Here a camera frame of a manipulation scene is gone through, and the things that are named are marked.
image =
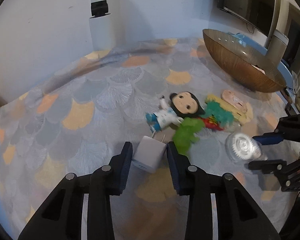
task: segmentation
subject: doll arm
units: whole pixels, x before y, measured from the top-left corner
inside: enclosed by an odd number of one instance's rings
[[[176,116],[174,119],[173,119],[173,121],[172,121],[172,123],[173,124],[175,124],[175,125],[177,125],[177,126],[180,126],[180,124],[183,122],[183,118],[181,118],[181,117],[179,117],[179,116]]]
[[[167,110],[169,108],[166,100],[164,99],[164,96],[162,96],[160,99],[159,99],[159,103],[160,103],[160,106],[163,110]]]

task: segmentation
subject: doll face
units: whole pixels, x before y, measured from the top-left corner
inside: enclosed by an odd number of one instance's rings
[[[183,114],[194,114],[198,110],[198,104],[189,92],[180,92],[173,97],[172,103]]]

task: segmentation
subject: doll head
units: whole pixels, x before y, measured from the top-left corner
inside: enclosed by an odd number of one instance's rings
[[[199,115],[205,114],[205,111],[200,106],[199,100],[190,92],[172,93],[170,100],[171,108],[179,117],[196,118]]]

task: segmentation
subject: green plush toy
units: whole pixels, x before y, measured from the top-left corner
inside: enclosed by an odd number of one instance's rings
[[[187,155],[191,143],[199,141],[194,134],[201,131],[205,127],[203,120],[186,117],[176,131],[172,140],[176,145],[179,154]]]

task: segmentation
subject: plastic lid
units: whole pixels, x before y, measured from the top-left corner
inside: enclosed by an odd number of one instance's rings
[[[228,136],[226,150],[230,158],[235,162],[246,162],[261,156],[261,149],[258,143],[242,132],[235,132]]]
[[[282,41],[284,44],[288,45],[289,39],[286,35],[284,35],[282,32],[275,30],[273,33],[274,36],[276,36],[280,41]]]

